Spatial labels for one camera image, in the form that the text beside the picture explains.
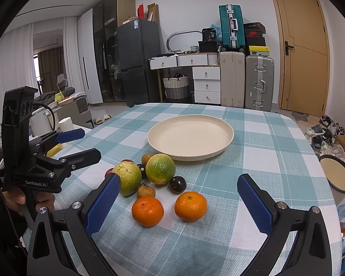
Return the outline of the person's left hand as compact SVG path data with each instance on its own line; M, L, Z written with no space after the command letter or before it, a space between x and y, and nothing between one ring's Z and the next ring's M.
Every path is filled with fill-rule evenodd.
M24 216L21 206L26 204L26 197L19 187L12 187L9 191L3 192L3 196L9 209ZM47 207L50 211L55 209L55 196L52 193L38 192L37 201L36 211L41 207Z

